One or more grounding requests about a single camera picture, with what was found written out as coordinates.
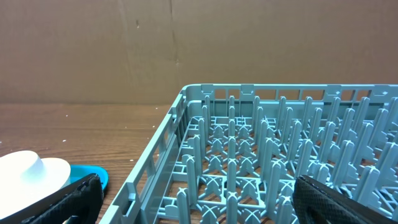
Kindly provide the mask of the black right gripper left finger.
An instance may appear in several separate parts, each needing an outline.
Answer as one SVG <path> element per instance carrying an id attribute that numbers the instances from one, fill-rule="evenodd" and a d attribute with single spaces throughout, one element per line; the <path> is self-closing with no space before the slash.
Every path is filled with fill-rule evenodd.
<path id="1" fill-rule="evenodd" d="M 1 219 L 1 223 L 95 223 L 103 200 L 101 179 L 92 173 Z"/>

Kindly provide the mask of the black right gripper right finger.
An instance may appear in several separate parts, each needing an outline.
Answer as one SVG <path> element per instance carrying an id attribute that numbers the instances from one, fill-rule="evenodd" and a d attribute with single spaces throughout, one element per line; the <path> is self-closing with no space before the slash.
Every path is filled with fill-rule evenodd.
<path id="1" fill-rule="evenodd" d="M 307 175 L 296 179 L 292 196 L 300 224 L 397 224 Z"/>

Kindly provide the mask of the cream white bowl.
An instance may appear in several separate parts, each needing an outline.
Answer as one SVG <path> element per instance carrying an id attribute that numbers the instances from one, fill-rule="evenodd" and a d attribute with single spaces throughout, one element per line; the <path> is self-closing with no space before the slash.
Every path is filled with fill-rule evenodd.
<path id="1" fill-rule="evenodd" d="M 1 218 L 4 219 L 70 184 L 70 164 L 59 158 L 41 159 L 44 176 L 34 184 L 1 181 Z"/>

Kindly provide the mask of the white cup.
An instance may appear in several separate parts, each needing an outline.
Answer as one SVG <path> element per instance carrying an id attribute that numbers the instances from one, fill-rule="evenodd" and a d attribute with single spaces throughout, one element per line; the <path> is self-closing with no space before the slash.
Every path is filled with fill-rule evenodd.
<path id="1" fill-rule="evenodd" d="M 44 163 L 34 151 L 17 151 L 1 157 L 1 181 L 29 185 L 45 173 Z"/>

